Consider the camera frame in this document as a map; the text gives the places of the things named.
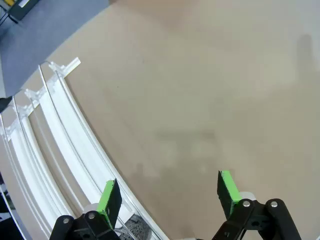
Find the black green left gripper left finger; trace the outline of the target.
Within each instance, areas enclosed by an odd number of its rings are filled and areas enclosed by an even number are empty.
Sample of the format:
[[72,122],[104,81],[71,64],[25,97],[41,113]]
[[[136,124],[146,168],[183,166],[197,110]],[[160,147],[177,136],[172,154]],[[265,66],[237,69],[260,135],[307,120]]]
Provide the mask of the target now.
[[57,218],[50,235],[51,240],[119,240],[115,226],[122,204],[116,179],[106,182],[95,210],[74,218],[62,215]]

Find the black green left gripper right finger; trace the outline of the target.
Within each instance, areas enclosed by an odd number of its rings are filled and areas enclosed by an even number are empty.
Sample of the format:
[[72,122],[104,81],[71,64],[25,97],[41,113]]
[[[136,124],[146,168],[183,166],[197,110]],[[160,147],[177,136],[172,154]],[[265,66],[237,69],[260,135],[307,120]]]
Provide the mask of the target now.
[[214,240],[241,240],[247,231],[257,231],[263,240],[300,240],[301,236],[285,202],[269,199],[265,204],[241,196],[231,173],[220,170],[217,195],[226,221]]

